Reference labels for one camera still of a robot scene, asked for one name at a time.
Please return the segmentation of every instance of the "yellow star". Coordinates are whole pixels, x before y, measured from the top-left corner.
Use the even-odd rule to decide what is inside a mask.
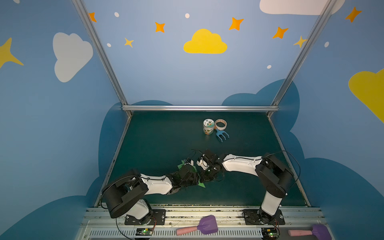
[[[129,45],[129,46],[131,46],[132,47],[132,42],[133,42],[133,40],[132,41],[128,41],[128,39],[125,39],[126,41],[127,41],[127,43],[126,44],[124,44],[124,46],[125,45]]]
[[[235,18],[232,18],[232,25],[231,25],[231,27],[229,28],[229,30],[231,30],[231,29],[237,29],[238,31],[240,31],[240,23],[241,23],[243,20],[244,20],[244,19],[236,20]]]
[[[283,39],[284,37],[284,33],[288,30],[288,28],[286,29],[281,29],[280,27],[277,27],[277,33],[273,36],[273,38],[281,38]]]
[[[20,65],[23,65],[17,58],[11,54],[11,42],[12,38],[9,38],[3,46],[0,47],[0,68],[6,62],[14,62]]]
[[[95,23],[97,23],[96,19],[95,19],[95,13],[89,13],[89,17],[91,18],[92,21],[94,21]]]
[[[165,25],[165,23],[163,23],[163,24],[156,23],[156,32],[158,32],[158,31],[164,32],[164,25]]]
[[[356,7],[353,8],[352,12],[345,19],[349,19],[351,22],[355,19],[357,15],[359,15],[362,11],[357,11]]]
[[[300,48],[301,48],[301,46],[303,45],[303,43],[304,43],[306,40],[307,40],[307,39],[303,39],[302,36],[300,36],[300,40],[299,40],[297,43],[295,43],[294,45],[299,45]]]

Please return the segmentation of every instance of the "orange handle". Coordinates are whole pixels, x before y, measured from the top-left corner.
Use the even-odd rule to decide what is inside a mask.
[[[189,232],[193,232],[197,230],[197,226],[194,227],[184,227],[184,228],[179,228],[176,230],[176,235],[180,236]]]
[[[311,230],[288,230],[288,234],[291,237],[312,235]]]

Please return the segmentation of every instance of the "purple toy shovel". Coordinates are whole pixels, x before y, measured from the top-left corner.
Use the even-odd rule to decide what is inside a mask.
[[[311,230],[288,230],[288,234],[291,237],[315,235],[319,240],[332,240],[332,237],[328,231],[328,228],[321,224],[315,224]]]
[[[198,226],[179,228],[176,230],[176,235],[179,236],[196,230],[200,230],[202,234],[211,234],[217,232],[218,228],[215,216],[209,215],[207,217],[203,217],[200,219]]]

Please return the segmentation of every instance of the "white cloud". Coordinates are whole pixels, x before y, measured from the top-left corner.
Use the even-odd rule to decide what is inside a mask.
[[[75,33],[56,33],[53,37],[53,51],[57,58],[55,74],[63,83],[71,80],[93,56],[92,45]]]
[[[260,0],[260,10],[268,14],[320,15],[328,0]],[[332,14],[345,0],[337,0]]]

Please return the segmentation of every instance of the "purple shovel blade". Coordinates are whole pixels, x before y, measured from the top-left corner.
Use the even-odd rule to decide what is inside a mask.
[[[200,220],[197,229],[201,231],[202,234],[211,234],[218,231],[216,218],[213,215],[203,217]]]
[[[312,234],[315,235],[319,240],[332,240],[332,237],[326,226],[315,224],[312,228]]]

